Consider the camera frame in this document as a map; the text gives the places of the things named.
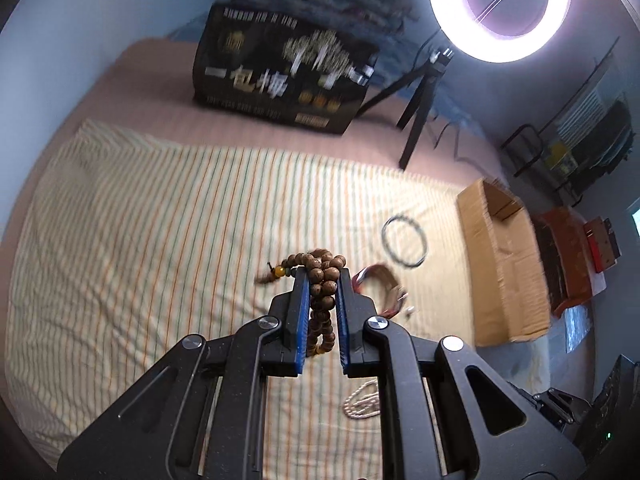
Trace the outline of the brown leather wrist watch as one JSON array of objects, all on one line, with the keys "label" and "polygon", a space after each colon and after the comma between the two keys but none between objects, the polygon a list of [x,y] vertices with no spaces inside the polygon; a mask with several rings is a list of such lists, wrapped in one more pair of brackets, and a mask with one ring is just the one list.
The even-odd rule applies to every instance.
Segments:
[{"label": "brown leather wrist watch", "polygon": [[390,320],[405,307],[408,292],[400,284],[393,270],[385,263],[375,263],[361,269],[352,277],[352,289],[357,294],[374,292],[376,312]]}]

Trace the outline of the brown cardboard box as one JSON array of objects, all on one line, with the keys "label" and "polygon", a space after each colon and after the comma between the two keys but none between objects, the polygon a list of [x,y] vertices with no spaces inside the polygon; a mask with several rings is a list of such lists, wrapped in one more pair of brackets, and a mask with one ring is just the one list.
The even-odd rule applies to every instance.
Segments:
[{"label": "brown cardboard box", "polygon": [[480,179],[457,197],[469,261],[477,347],[548,333],[551,306],[536,233],[523,203],[498,181]]}]

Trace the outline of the red book stack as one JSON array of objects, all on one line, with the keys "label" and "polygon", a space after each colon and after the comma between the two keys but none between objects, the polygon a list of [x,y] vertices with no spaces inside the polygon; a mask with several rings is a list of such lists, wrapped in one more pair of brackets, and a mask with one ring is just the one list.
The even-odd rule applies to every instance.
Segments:
[{"label": "red book stack", "polygon": [[584,224],[594,270],[604,272],[615,266],[622,255],[609,218],[594,218]]}]

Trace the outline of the striped yellow cloth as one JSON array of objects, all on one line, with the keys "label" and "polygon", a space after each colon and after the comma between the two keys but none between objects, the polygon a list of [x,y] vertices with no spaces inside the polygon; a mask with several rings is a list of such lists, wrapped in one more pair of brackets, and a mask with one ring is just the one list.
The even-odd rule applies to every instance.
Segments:
[{"label": "striped yellow cloth", "polygon": [[84,122],[51,158],[12,264],[4,374],[47,464],[179,339],[233,334],[326,248],[352,271],[396,252],[413,335],[474,338],[458,189],[392,168],[213,148]]}]

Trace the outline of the orange wooden stool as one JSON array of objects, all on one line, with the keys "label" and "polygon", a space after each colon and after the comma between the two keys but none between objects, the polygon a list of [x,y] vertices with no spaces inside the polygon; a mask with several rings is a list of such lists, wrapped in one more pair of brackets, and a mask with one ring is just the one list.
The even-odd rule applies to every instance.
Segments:
[{"label": "orange wooden stool", "polygon": [[532,221],[555,318],[605,291],[604,273],[593,265],[586,220],[579,212],[556,207],[534,214]]}]

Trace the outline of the window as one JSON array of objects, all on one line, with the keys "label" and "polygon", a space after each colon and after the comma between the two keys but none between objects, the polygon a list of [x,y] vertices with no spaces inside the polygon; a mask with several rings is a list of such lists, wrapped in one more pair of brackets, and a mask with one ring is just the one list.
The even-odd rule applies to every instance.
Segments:
[{"label": "window", "polygon": [[636,200],[630,206],[630,214],[632,221],[634,222],[634,227],[636,228],[637,233],[640,235],[640,200]]}]

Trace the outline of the black tripod stand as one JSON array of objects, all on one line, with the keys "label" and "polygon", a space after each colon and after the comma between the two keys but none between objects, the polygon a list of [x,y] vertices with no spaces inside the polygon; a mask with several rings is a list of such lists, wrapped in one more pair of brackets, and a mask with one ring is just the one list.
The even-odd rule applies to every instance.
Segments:
[{"label": "black tripod stand", "polygon": [[407,87],[409,84],[412,84],[413,81],[419,79],[416,90],[414,90],[411,99],[396,124],[397,129],[404,130],[408,126],[410,119],[413,119],[408,140],[398,162],[398,167],[401,170],[407,169],[410,158],[422,134],[423,127],[426,124],[428,113],[432,109],[437,85],[439,81],[442,80],[442,76],[444,76],[446,68],[453,57],[453,47],[436,49],[422,65],[410,70],[409,73],[401,76],[388,87],[378,92],[373,98],[368,99],[359,107],[356,113],[357,117],[362,116],[371,108],[397,93],[401,88]]}]

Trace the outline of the black printed snack bag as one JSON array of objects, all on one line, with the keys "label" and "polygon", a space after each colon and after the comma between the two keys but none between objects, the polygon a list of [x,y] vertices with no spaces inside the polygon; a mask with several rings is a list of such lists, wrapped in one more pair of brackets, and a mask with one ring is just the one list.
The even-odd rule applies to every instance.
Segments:
[{"label": "black printed snack bag", "polygon": [[283,12],[216,2],[196,49],[194,100],[340,136],[367,94],[378,47]]}]

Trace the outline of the black clothes rack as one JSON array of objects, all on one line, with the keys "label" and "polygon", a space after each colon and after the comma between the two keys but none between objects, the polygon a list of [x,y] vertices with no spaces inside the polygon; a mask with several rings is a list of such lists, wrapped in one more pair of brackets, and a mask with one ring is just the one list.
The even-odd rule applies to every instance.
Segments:
[{"label": "black clothes rack", "polygon": [[628,159],[636,134],[615,49],[608,49],[548,122],[520,125],[502,141],[514,179],[577,205],[597,180]]}]

